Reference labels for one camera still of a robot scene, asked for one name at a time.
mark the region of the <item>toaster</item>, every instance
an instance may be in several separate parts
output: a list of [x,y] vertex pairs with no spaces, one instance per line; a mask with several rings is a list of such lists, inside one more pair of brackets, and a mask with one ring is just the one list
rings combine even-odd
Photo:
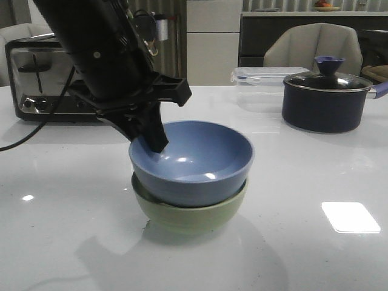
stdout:
[[[54,34],[10,41],[5,46],[8,75],[16,116],[41,121],[52,111],[72,69],[72,61]],[[75,73],[72,81],[81,79]],[[66,93],[52,121],[94,122],[93,107]]]

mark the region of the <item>beige chair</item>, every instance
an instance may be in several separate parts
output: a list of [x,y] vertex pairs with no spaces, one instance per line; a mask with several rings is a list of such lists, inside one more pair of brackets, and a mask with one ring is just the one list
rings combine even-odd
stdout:
[[316,56],[345,58],[339,72],[359,75],[363,56],[357,33],[328,23],[296,26],[286,31],[264,56],[265,67],[303,67],[318,72]]
[[51,32],[52,31],[48,26],[31,23],[23,23],[0,29],[0,87],[9,85],[7,60],[4,48],[6,43],[19,38],[28,38]]

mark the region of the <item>glass lid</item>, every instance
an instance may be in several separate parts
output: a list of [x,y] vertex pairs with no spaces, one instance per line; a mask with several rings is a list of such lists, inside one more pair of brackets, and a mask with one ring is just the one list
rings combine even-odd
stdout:
[[284,78],[284,83],[301,89],[344,93],[369,90],[373,85],[369,80],[358,76],[335,73],[344,59],[319,56],[315,61],[320,73],[302,72],[288,75]]

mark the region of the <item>blue bowl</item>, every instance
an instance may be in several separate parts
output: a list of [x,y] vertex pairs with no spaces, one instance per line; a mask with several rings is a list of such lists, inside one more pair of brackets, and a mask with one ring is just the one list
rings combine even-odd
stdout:
[[152,152],[142,137],[129,147],[140,183],[155,198],[180,207],[217,204],[235,194],[247,178],[253,147],[223,125],[179,121],[164,125],[169,144]]

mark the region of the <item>refrigerator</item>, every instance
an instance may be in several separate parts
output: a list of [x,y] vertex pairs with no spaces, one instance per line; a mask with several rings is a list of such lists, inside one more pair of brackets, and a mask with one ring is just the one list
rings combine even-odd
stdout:
[[243,0],[187,1],[187,78],[190,85],[231,85],[238,66]]

